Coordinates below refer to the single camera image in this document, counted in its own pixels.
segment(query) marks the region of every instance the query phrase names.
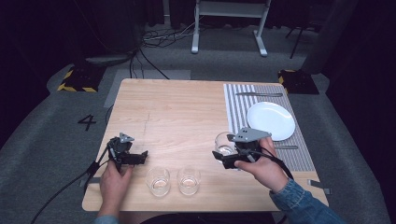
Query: glass cup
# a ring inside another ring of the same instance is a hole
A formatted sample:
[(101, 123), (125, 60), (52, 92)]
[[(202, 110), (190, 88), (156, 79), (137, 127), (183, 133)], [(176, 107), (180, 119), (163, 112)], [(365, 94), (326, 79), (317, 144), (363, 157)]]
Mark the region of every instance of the glass cup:
[(223, 156), (237, 154), (238, 152), (235, 150), (235, 142), (230, 142), (228, 140), (227, 135), (234, 133), (220, 133), (215, 140), (215, 151), (221, 153)]
[(151, 193), (157, 197), (167, 194), (171, 188), (169, 177), (169, 171), (163, 167), (154, 167), (149, 170), (146, 175), (146, 184)]
[(201, 173), (192, 166), (186, 166), (177, 173), (177, 184), (180, 192), (193, 195), (198, 191), (201, 182)]

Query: hand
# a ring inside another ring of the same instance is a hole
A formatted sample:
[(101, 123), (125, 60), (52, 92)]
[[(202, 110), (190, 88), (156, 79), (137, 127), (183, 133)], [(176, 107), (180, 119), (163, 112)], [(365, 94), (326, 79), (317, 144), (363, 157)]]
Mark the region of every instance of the hand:
[[(267, 149), (274, 156), (276, 156), (274, 142), (272, 141), (271, 137), (262, 138), (259, 142), (261, 147)], [(268, 154), (268, 152), (265, 150), (263, 150), (262, 153)], [(260, 157), (254, 163), (236, 161), (234, 165), (246, 172), (253, 174), (261, 184), (271, 189), (274, 193), (280, 192), (289, 181), (285, 173), (283, 173), (282, 168), (280, 168), (280, 166), (275, 162), (265, 157)]]
[(126, 171), (120, 174), (114, 161), (107, 163), (107, 168), (100, 180), (103, 202), (98, 214), (99, 217), (104, 215), (119, 216), (122, 200), (131, 181), (132, 170), (133, 166), (128, 166)]

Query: table leg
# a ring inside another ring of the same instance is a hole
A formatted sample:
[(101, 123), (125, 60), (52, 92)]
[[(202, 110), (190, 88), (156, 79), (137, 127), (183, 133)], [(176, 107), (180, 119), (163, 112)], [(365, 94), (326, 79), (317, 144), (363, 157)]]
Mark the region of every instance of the table leg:
[(268, 10), (271, 5), (271, 0), (267, 0), (265, 3), (264, 10), (262, 12), (262, 19), (260, 20), (259, 31), (253, 31), (254, 37), (256, 38), (257, 46), (260, 50), (260, 55), (266, 57), (268, 55), (265, 49), (264, 43), (262, 42), (262, 29), (264, 28), (265, 20), (267, 19)]
[(198, 53), (198, 44), (199, 44), (199, 3), (200, 3), (200, 0), (196, 0), (196, 5), (195, 5), (195, 26), (194, 26), (194, 35), (192, 37), (191, 53)]

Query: striped placemat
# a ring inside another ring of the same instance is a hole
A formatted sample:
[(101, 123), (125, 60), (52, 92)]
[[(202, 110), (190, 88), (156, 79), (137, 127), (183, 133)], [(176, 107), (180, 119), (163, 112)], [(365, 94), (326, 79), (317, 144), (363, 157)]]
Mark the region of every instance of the striped placemat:
[[(265, 97), (235, 95), (242, 91), (265, 93), (282, 92), (283, 96)], [(306, 148), (303, 134), (301, 133), (283, 86), (224, 84), (224, 96), (227, 106), (229, 131), (232, 133), (238, 133), (240, 129), (248, 127), (248, 109), (258, 102), (271, 102), (287, 109), (294, 118), (296, 129), (290, 138), (283, 141), (276, 141), (274, 144), (275, 146), (298, 146), (298, 149), (277, 149), (276, 154), (286, 163), (291, 171), (315, 171), (311, 156)]]

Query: white plate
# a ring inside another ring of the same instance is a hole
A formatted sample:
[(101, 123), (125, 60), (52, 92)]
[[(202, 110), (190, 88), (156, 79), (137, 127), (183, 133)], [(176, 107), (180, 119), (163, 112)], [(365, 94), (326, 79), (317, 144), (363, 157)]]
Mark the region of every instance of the white plate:
[(296, 127), (294, 118), (288, 110), (270, 102), (253, 105), (247, 111), (247, 123), (252, 129), (271, 133), (274, 141), (291, 137)]

